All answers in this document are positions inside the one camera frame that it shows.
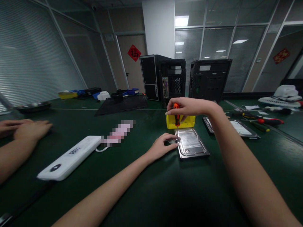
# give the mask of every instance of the red decoration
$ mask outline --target red decoration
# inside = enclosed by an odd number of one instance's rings
[[[286,48],[284,48],[276,56],[274,56],[274,61],[275,61],[276,64],[279,64],[285,58],[288,58],[289,55],[290,55],[290,53],[288,52],[288,50]]]
[[[137,61],[141,55],[141,52],[134,46],[132,45],[127,54],[134,60]]]

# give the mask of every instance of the white power bank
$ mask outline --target white power bank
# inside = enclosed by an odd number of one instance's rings
[[[56,161],[42,170],[37,178],[40,180],[62,181],[68,177],[84,159],[101,143],[101,136],[87,136]]]

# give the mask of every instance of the forearm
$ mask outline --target forearm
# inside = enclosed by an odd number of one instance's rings
[[[134,161],[62,216],[53,226],[99,226],[124,192],[150,164],[145,155]]]
[[[31,155],[37,140],[14,140],[0,148],[0,184]]]
[[[238,197],[257,226],[301,226],[272,180],[217,107],[210,121]]]

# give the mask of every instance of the yellow object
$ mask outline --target yellow object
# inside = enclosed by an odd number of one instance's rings
[[[195,126],[196,116],[187,116],[185,121],[180,121],[179,129],[181,128],[192,128]],[[166,126],[168,129],[177,129],[175,125],[176,119],[174,115],[166,115]]]
[[[70,99],[78,97],[76,92],[59,92],[58,95],[60,99]]]

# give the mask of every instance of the computer case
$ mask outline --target computer case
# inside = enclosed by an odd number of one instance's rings
[[[190,69],[190,98],[219,103],[224,92],[232,59],[193,61]]]
[[[140,64],[145,88],[146,98],[149,100],[160,101],[159,91],[161,89],[159,76],[159,62],[171,58],[161,55],[140,56]]]
[[[185,59],[160,61],[160,94],[163,108],[167,107],[167,104],[171,98],[185,96],[185,64]]]

